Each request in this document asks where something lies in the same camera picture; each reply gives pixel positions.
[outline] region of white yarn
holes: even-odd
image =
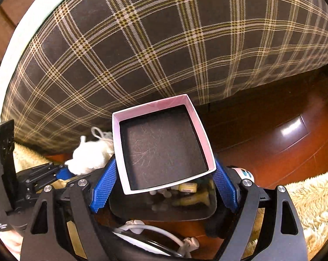
[[[91,132],[99,140],[86,142],[86,137],[82,135],[72,159],[65,162],[70,172],[75,175],[86,175],[103,168],[115,152],[112,132],[103,132],[97,127],[92,127]]]

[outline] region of reddish-brown floor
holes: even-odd
[[[328,66],[198,107],[221,162],[251,171],[255,182],[267,188],[327,172],[327,71]],[[97,219],[109,223],[107,211]],[[197,237],[200,248],[192,252],[194,258],[213,258],[222,243],[205,235],[203,221],[150,224]]]

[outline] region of black bracket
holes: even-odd
[[[255,252],[247,260],[279,260],[279,252],[288,261],[307,261],[307,248],[303,228],[293,202],[283,186],[264,190],[248,179],[240,189],[246,194],[231,234],[224,240],[214,260],[240,260],[249,241],[257,209],[265,208],[262,228]]]
[[[84,187],[74,184],[70,190],[70,203],[74,222],[83,250],[89,261],[109,261],[105,248],[97,234],[97,223],[92,216],[83,196],[83,191],[88,190],[89,183]]]
[[[20,257],[23,261],[78,260],[68,252],[73,248],[64,217],[56,209],[54,196],[55,189],[50,186],[50,191],[42,191],[36,201],[24,234]]]
[[[0,123],[0,231],[23,233],[38,199],[37,191],[56,181],[64,165],[53,163],[20,171],[14,160],[14,121]]]

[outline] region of brown plaid cushion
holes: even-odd
[[[187,93],[201,105],[328,63],[324,0],[64,0],[27,46],[2,120],[72,151],[114,111]]]

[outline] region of white edge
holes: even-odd
[[[31,38],[63,0],[35,0],[15,29],[0,66],[0,122],[3,102],[17,64]]]
[[[161,186],[150,187],[150,188],[146,188],[146,189],[131,190],[131,189],[130,189],[130,183],[129,183],[128,175],[127,175],[127,172],[126,172],[126,169],[125,169],[124,157],[123,157],[123,155],[121,155],[121,154],[117,154],[117,153],[115,152],[115,157],[116,157],[116,162],[117,162],[118,174],[119,174],[120,182],[121,182],[121,184],[122,184],[123,192],[124,192],[125,195],[128,195],[128,194],[136,194],[136,193],[143,193],[143,192],[149,192],[149,191],[152,191],[152,190],[158,190],[158,189],[162,189],[162,188],[169,188],[169,187],[171,187],[171,186],[175,186],[175,185],[177,185],[177,184],[181,184],[181,183],[189,182],[189,181],[191,181],[191,180],[193,180],[193,179],[197,179],[197,178],[199,178],[199,177],[205,176],[205,175],[210,174],[210,173],[212,173],[212,172],[214,172],[214,171],[216,170],[216,162],[215,162],[215,160],[214,160],[214,156],[213,156],[213,153],[212,153],[212,149],[211,149],[210,141],[209,141],[208,136],[207,136],[207,134],[206,134],[206,132],[205,132],[205,129],[204,129],[204,127],[203,127],[203,124],[202,124],[202,122],[201,122],[201,120],[200,120],[200,118],[199,118],[199,116],[198,116],[198,113],[197,113],[197,111],[195,110],[194,105],[192,104],[192,102],[191,102],[189,96],[188,96],[187,94],[183,94],[183,95],[186,96],[186,98],[189,100],[190,105],[193,107],[193,110],[194,110],[194,112],[195,112],[195,114],[196,114],[196,116],[197,116],[197,118],[198,118],[198,120],[199,120],[200,126],[201,126],[201,128],[202,128],[202,130],[203,130],[203,132],[204,132],[204,135],[205,135],[205,137],[206,137],[206,140],[207,140],[207,142],[208,142],[208,144],[209,144],[209,149],[210,149],[210,153],[211,153],[212,161],[213,161],[213,167],[211,168],[211,167],[209,166],[209,170],[207,170],[206,172],[203,172],[203,173],[201,173],[201,174],[198,174],[198,175],[195,175],[195,176],[192,176],[192,177],[188,177],[188,178],[186,178],[186,179],[182,179],[182,180],[180,180],[180,181],[176,181],[176,182],[172,182],[172,183],[168,183],[168,184],[163,184],[163,185],[161,185]],[[147,104],[148,104],[148,103],[141,104],[141,105],[137,105],[137,106],[130,107],[130,108],[127,108],[127,109],[124,109],[124,110],[130,110],[130,109],[133,109],[133,108],[135,108],[135,107],[138,108],[139,106],[144,106],[144,105],[147,105]],[[114,112],[114,113],[112,114],[112,132],[113,132],[113,133],[115,132],[115,130],[117,130],[117,132],[119,132],[119,123],[118,123],[118,122],[116,123],[116,121],[114,120],[114,119],[115,119],[115,116],[116,116],[118,113],[120,113],[120,112],[122,112],[122,111],[124,111],[124,110],[117,111],[117,112]],[[122,148],[122,143],[121,143],[120,136],[114,136],[114,144],[115,144],[115,145],[117,144],[117,145],[119,146],[119,149],[122,150],[122,154],[123,154],[123,148]]]

